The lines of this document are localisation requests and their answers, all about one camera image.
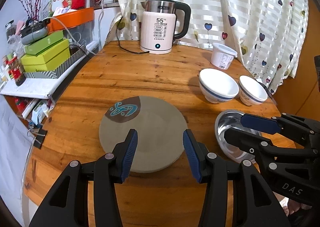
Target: kettle base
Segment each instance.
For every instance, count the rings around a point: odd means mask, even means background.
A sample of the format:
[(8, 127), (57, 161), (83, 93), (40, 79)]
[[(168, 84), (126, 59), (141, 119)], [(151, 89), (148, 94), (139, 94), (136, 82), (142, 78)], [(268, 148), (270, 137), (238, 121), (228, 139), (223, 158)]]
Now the kettle base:
[(140, 49), (145, 52), (145, 51), (149, 51), (150, 54), (168, 54), (171, 52), (171, 49), (167, 49), (167, 50), (156, 50), (156, 49), (145, 49), (144, 47), (140, 46)]

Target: wooden table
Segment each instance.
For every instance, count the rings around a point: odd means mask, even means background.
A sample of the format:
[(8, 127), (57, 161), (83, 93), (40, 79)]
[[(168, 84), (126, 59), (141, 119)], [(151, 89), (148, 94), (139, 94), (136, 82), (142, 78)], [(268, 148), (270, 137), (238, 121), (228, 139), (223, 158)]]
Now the wooden table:
[[(140, 51), (139, 42), (123, 41), (123, 47)], [(119, 100), (153, 96), (175, 105), (184, 115), (196, 139), (210, 152), (224, 157), (214, 135), (214, 122), (226, 109), (237, 109), (265, 117), (279, 116), (268, 99), (259, 106), (245, 106), (238, 99), (211, 104), (199, 89), (198, 74), (210, 64), (211, 52), (177, 45), (169, 54), (134, 55), (111, 42), (78, 73), (54, 108), (44, 129), (48, 130), (41, 150), (34, 149), (24, 182), (25, 194), (39, 205), (70, 161), (97, 160), (104, 154), (99, 125), (105, 112)], [(234, 60), (226, 73), (238, 80), (249, 75)], [(294, 143), (280, 135), (266, 136), (281, 147)], [(89, 183), (89, 223), (95, 226), (93, 184)], [(205, 184), (192, 177), (183, 153), (170, 167), (150, 174), (130, 173), (116, 195), (124, 226), (196, 227), (204, 202)], [(232, 183), (229, 183), (227, 226), (232, 222)]]

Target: metal bowl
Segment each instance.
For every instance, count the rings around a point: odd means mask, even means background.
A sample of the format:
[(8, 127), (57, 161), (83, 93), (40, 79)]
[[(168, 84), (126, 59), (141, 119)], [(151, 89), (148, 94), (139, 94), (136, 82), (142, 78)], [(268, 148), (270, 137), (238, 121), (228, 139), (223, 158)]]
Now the metal bowl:
[(228, 158), (237, 163), (240, 163), (244, 159), (250, 160), (252, 163), (255, 163), (254, 155), (244, 152), (238, 147), (228, 144), (224, 139), (224, 132), (230, 127), (261, 136), (261, 132), (243, 127), (241, 125), (240, 118), (242, 115), (244, 115), (244, 113), (237, 110), (226, 110), (220, 113), (214, 125), (216, 139), (223, 153), (225, 153)]

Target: orange tray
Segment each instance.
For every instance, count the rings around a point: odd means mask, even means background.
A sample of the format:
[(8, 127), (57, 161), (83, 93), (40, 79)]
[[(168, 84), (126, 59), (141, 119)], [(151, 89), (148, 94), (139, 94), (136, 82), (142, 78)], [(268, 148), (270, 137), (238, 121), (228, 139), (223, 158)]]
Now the orange tray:
[[(79, 26), (83, 23), (93, 21), (94, 19), (94, 11), (92, 8), (86, 8), (81, 10), (76, 10), (73, 12), (61, 14), (59, 16), (56, 16), (58, 20), (60, 20), (65, 26), (69, 28), (74, 28), (76, 26)], [(50, 19), (50, 23), (48, 24), (48, 27), (50, 28), (49, 32), (54, 32), (58, 30), (65, 29), (60, 22), (54, 19)]]

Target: kettle handle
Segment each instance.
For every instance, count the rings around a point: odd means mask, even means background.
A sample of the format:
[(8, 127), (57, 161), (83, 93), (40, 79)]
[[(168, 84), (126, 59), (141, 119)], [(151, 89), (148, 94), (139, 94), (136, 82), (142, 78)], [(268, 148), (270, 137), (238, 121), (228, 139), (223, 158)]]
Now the kettle handle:
[(176, 2), (174, 6), (176, 9), (182, 10), (184, 12), (184, 22), (182, 31), (178, 34), (173, 35), (173, 41), (180, 39), (187, 34), (191, 16), (191, 8), (189, 5), (183, 2)]

